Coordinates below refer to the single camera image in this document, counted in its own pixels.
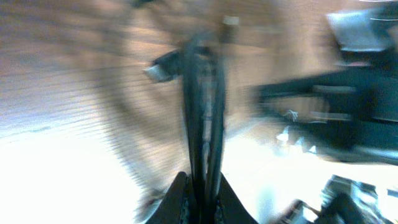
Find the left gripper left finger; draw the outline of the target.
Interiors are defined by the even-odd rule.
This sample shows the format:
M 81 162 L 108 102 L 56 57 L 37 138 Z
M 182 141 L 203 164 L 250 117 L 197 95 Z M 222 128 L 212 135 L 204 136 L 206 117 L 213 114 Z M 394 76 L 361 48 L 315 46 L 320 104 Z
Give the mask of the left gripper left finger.
M 179 172 L 146 224 L 190 224 L 197 221 L 192 179 Z

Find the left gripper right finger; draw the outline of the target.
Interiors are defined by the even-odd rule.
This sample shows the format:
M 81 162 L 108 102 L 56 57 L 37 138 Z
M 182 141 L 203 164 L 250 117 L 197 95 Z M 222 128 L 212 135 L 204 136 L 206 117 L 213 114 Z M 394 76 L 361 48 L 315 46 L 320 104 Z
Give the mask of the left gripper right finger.
M 257 224 L 220 172 L 211 174 L 211 223 Z

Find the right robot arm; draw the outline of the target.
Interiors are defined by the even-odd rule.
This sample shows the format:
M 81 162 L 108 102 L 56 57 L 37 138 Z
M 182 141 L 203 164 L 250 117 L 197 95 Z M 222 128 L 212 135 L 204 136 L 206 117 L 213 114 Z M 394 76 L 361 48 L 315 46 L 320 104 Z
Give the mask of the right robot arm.
M 397 164 L 397 2 L 361 1 L 357 8 L 315 8 L 313 49 L 320 73 L 259 85 L 262 113 L 282 100 L 307 97 L 294 125 L 344 162 Z

